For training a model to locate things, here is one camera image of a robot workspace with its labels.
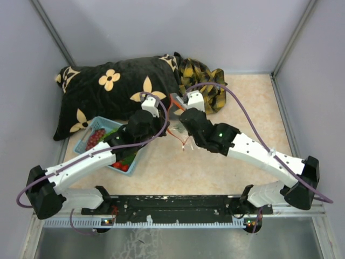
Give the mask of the clear zip bag orange zipper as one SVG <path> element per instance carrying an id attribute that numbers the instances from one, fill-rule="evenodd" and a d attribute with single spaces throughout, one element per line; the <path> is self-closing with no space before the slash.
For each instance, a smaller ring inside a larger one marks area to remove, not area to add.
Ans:
<path id="1" fill-rule="evenodd" d="M 177 93 L 169 94 L 169 98 L 168 118 L 170 125 L 168 126 L 167 132 L 181 143 L 183 151 L 187 149 L 194 151 L 195 148 L 192 138 L 188 135 L 187 130 L 180 122 L 180 115 L 186 110 L 187 106 Z"/>

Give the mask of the purple grape bunch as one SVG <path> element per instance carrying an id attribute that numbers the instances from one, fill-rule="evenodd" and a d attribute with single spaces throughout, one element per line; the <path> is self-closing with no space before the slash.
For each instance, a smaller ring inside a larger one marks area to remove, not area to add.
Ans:
<path id="1" fill-rule="evenodd" d="M 94 131 L 88 138 L 88 142 L 85 148 L 85 151 L 88 151 L 89 149 L 93 148 L 99 143 L 100 138 L 106 133 L 104 128 L 100 128 Z"/>

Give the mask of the red cherry tomato bunch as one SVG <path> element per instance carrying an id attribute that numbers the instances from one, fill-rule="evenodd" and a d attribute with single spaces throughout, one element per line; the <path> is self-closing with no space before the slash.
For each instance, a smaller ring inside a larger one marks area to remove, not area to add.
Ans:
<path id="1" fill-rule="evenodd" d="M 117 161 L 111 165 L 113 168 L 120 170 L 122 172 L 127 172 L 129 170 L 130 164 L 124 161 Z"/>

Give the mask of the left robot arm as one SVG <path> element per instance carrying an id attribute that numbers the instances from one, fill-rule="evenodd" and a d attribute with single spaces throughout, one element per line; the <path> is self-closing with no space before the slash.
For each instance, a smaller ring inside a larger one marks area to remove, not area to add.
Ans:
<path id="1" fill-rule="evenodd" d="M 72 189 L 71 185 L 94 171 L 114 164 L 162 137 L 168 126 L 167 115 L 136 111 L 127 124 L 108 134 L 93 148 L 75 158 L 43 169 L 33 167 L 24 192 L 37 218 L 48 219 L 61 210 L 87 208 L 108 213 L 112 201 L 100 187 Z"/>

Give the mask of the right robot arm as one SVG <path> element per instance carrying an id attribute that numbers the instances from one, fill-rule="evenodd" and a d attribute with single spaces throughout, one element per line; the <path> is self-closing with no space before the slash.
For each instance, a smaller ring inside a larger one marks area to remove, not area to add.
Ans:
<path id="1" fill-rule="evenodd" d="M 213 124 L 196 108 L 184 111 L 180 122 L 198 147 L 243 160 L 278 179 L 264 185 L 246 186 L 240 203 L 244 212 L 251 214 L 265 205 L 283 202 L 301 210 L 311 208 L 315 194 L 308 186 L 317 188 L 320 179 L 319 161 L 315 157 L 303 160 L 267 151 L 239 129 L 225 123 Z"/>

